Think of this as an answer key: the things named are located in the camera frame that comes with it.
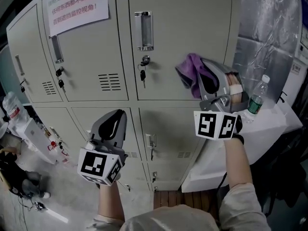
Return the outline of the green label plastic water bottle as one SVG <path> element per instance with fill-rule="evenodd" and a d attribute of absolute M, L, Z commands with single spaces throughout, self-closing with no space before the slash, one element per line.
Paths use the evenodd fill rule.
<path fill-rule="evenodd" d="M 263 75 L 261 81 L 254 88 L 248 103 L 248 108 L 244 111 L 245 123 L 253 122 L 257 116 L 267 95 L 269 81 L 270 77 Z"/>

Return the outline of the white paper notice sheet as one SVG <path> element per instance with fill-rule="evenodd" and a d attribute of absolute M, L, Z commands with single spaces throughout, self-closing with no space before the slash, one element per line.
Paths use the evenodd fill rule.
<path fill-rule="evenodd" d="M 109 18 L 108 0 L 44 0 L 49 35 Z"/>

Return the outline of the grey metal locker door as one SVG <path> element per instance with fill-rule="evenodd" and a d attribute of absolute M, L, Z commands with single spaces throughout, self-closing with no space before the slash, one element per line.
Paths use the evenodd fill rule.
<path fill-rule="evenodd" d="M 189 53 L 228 64 L 241 0 L 128 0 L 139 100 L 192 100 L 176 72 Z"/>

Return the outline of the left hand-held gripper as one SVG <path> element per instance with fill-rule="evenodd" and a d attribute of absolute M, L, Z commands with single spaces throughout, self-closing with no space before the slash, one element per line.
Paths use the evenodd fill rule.
<path fill-rule="evenodd" d="M 122 149 L 126 138 L 127 115 L 117 109 L 99 118 L 90 138 L 79 151 L 77 172 L 85 180 L 111 186 L 120 178 L 127 154 Z"/>

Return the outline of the silver foil sheet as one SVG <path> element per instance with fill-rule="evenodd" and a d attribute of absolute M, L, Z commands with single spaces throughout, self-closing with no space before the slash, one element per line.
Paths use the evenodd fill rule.
<path fill-rule="evenodd" d="M 278 101 L 295 56 L 299 22 L 299 0 L 241 0 L 233 68 L 248 95 L 267 75 L 267 98 Z"/>

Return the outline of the grey metal locker cabinet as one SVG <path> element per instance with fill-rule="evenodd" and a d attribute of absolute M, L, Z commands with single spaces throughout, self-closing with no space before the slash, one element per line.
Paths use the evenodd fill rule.
<path fill-rule="evenodd" d="M 32 0 L 7 26 L 8 44 L 25 93 L 74 161 L 104 114 L 127 114 L 121 183 L 131 190 L 180 188 L 204 139 L 193 113 L 202 98 L 139 100 L 128 0 L 108 0 L 109 18 L 51 37 L 44 0 Z M 64 68 L 58 85 L 56 70 Z"/>

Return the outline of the white wall device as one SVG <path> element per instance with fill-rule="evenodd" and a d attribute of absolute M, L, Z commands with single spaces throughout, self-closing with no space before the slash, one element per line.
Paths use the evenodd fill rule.
<path fill-rule="evenodd" d="M 302 62 L 308 64 L 308 29 L 303 24 L 301 26 L 301 31 L 298 36 L 299 42 L 296 47 L 296 58 L 300 59 Z"/>

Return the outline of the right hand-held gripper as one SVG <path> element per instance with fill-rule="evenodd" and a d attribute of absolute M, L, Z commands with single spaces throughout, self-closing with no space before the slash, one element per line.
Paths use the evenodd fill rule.
<path fill-rule="evenodd" d="M 248 106 L 249 96 L 242 94 L 239 103 L 232 103 L 227 74 L 239 73 L 226 65 L 204 58 L 205 69 L 197 73 L 201 98 L 200 111 L 194 111 L 195 134 L 209 140 L 230 140 L 243 128 L 240 112 Z"/>

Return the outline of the white water dispenser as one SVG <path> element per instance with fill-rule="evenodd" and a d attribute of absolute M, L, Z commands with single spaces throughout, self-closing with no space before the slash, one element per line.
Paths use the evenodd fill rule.
<path fill-rule="evenodd" d="M 34 119 L 30 118 L 27 123 L 15 124 L 9 121 L 8 128 L 13 134 L 17 134 L 39 157 L 47 163 L 56 164 L 56 157 L 50 153 L 48 146 L 51 141 L 46 137 L 43 130 L 39 128 Z"/>

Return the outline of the person's grey printed shirt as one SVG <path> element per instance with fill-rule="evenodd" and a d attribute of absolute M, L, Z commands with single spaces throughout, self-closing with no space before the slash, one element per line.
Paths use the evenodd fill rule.
<path fill-rule="evenodd" d="M 220 223 L 187 205 L 160 207 L 125 222 L 97 215 L 85 231 L 271 231 L 253 184 L 238 184 L 224 197 Z"/>

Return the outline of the slatted wooden bench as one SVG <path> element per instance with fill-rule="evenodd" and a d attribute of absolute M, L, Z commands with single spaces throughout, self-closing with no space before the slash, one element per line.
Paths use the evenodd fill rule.
<path fill-rule="evenodd" d="M 181 191 L 155 191 L 153 209 L 160 207 L 174 207 L 187 205 L 191 208 L 200 209 L 210 213 L 215 220 L 218 217 L 218 202 L 215 190 L 186 192 Z"/>

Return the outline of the large dispenser water jug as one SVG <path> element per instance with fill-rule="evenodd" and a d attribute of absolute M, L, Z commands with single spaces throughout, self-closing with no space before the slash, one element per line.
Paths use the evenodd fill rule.
<path fill-rule="evenodd" d="M 10 120 L 16 126 L 24 126 L 29 121 L 30 117 L 27 110 L 23 107 L 14 92 L 8 92 L 3 99 L 2 105 Z"/>

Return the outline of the purple wiping cloth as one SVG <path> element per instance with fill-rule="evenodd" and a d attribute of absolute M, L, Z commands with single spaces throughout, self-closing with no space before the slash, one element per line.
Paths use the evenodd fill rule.
<path fill-rule="evenodd" d="M 205 68 L 201 56 L 190 53 L 186 59 L 175 67 L 184 87 L 190 89 L 194 98 L 200 98 L 200 88 L 198 84 L 197 74 L 214 79 L 213 75 Z"/>

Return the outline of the person's right hand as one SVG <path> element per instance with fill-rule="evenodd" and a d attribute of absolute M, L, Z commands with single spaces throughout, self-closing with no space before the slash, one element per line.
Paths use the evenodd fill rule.
<path fill-rule="evenodd" d="M 233 73 L 227 74 L 227 80 L 230 88 L 231 103 L 240 103 L 242 101 L 242 85 Z"/>

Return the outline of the person's left forearm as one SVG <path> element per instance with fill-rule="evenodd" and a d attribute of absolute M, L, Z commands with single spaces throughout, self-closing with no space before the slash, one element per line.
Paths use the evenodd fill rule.
<path fill-rule="evenodd" d="M 111 186 L 100 185 L 98 214 L 107 218 L 125 221 L 117 182 Z"/>

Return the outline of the black swivel chair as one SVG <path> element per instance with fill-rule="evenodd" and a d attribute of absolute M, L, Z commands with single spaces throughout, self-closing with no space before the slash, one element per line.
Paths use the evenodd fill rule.
<path fill-rule="evenodd" d="M 308 136 L 303 134 L 273 164 L 270 174 L 270 206 L 266 217 L 272 213 L 276 199 L 284 200 L 292 208 L 302 192 L 308 196 L 307 174 L 301 165 L 301 162 L 308 159 L 308 153 L 305 153 L 307 148 Z"/>

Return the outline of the person's right forearm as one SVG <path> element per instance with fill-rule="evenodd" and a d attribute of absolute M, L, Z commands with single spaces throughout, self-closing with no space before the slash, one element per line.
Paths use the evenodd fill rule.
<path fill-rule="evenodd" d="M 226 169 L 229 187 L 253 183 L 251 169 L 241 135 L 233 135 L 230 140 L 225 140 Z"/>

